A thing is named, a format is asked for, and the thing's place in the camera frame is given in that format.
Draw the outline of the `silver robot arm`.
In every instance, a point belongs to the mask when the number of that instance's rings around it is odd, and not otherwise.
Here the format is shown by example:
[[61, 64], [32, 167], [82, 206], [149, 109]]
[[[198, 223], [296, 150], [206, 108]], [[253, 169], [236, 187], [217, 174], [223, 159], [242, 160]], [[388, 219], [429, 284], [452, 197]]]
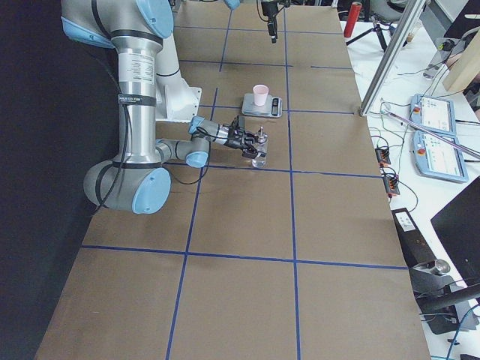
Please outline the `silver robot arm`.
[[168, 1], [63, 1], [64, 33], [118, 55], [119, 151], [94, 165], [83, 188], [98, 207], [152, 214], [170, 194], [165, 163], [209, 162], [212, 143], [260, 155], [260, 137], [241, 118], [229, 125], [199, 117], [201, 89], [183, 79]]
[[267, 28], [268, 36], [273, 44], [278, 41], [278, 14], [284, 8], [281, 1], [239, 1], [224, 0], [223, 3], [231, 10], [237, 9], [240, 4], [247, 3], [255, 7], [256, 15]]

